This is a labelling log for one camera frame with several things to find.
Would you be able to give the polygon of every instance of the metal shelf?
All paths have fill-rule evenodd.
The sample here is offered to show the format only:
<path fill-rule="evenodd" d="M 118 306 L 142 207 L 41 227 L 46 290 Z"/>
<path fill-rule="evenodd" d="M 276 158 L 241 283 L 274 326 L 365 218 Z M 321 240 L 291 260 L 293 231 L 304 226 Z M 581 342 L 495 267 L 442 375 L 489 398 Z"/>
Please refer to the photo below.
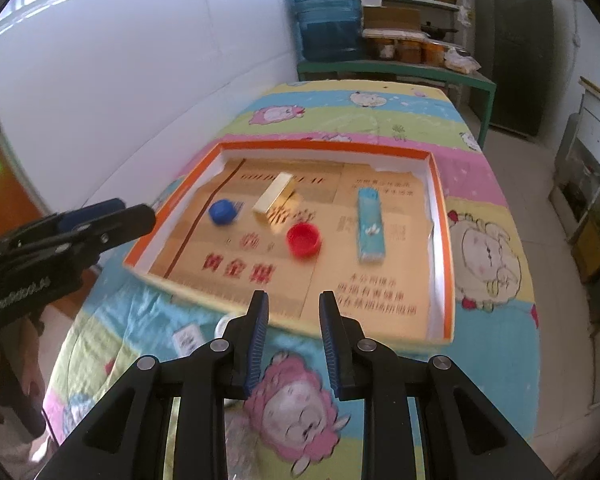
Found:
<path fill-rule="evenodd" d="M 445 2 L 437 2 L 436 0 L 395 0 L 398 2 L 405 2 L 412 5 L 420 5 L 424 7 L 435 7 L 436 9 L 451 10 L 452 12 L 458 12 L 460 7 L 457 5 L 446 4 Z"/>

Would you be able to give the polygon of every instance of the blue water bottle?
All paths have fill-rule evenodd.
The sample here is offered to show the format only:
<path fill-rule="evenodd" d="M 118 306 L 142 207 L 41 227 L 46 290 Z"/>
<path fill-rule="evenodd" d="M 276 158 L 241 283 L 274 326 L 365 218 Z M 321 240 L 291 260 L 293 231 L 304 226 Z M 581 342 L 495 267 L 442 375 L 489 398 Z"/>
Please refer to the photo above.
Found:
<path fill-rule="evenodd" d="M 345 61 L 364 57 L 360 0 L 292 0 L 308 61 Z"/>

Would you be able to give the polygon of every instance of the cartoon bedsheet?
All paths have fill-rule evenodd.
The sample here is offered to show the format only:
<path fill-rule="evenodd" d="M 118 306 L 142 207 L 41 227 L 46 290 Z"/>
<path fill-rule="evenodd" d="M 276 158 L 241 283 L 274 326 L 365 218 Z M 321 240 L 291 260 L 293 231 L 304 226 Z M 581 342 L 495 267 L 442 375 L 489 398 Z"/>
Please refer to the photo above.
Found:
<path fill-rule="evenodd" d="M 283 84 L 219 135 L 355 140 L 432 151 L 445 187 L 456 274 L 456 335 L 444 353 L 523 436 L 532 436 L 539 331 L 526 259 L 493 172 L 441 91 L 357 80 Z M 219 312 L 171 301 L 122 269 L 126 250 L 106 264 L 53 371 L 45 407 L 59 440 L 138 356 L 186 355 L 212 339 L 221 320 Z M 254 477 L 358 478 L 362 402 L 333 398 L 321 341 L 270 328 L 263 363 L 268 367 L 254 396 L 229 419 L 242 428 L 239 434 L 257 436 Z"/>

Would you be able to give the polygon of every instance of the blue rectangular box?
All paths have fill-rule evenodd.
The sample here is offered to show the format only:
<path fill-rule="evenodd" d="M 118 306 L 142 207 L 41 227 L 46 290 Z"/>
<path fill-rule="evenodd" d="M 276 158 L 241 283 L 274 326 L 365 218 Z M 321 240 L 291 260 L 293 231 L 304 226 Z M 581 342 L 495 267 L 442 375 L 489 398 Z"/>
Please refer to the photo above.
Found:
<path fill-rule="evenodd" d="M 361 187 L 358 190 L 358 259 L 381 262 L 384 255 L 380 196 L 372 187 Z"/>

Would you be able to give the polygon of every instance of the gold bar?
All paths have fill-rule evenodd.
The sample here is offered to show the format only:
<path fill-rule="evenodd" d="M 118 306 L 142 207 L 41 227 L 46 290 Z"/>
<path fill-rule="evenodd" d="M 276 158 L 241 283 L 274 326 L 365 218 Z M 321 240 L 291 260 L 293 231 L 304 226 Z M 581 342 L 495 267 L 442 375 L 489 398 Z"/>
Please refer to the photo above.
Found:
<path fill-rule="evenodd" d="M 253 206 L 254 215 L 260 220 L 267 221 L 270 211 L 274 207 L 283 205 L 295 188 L 294 176 L 282 171 Z"/>

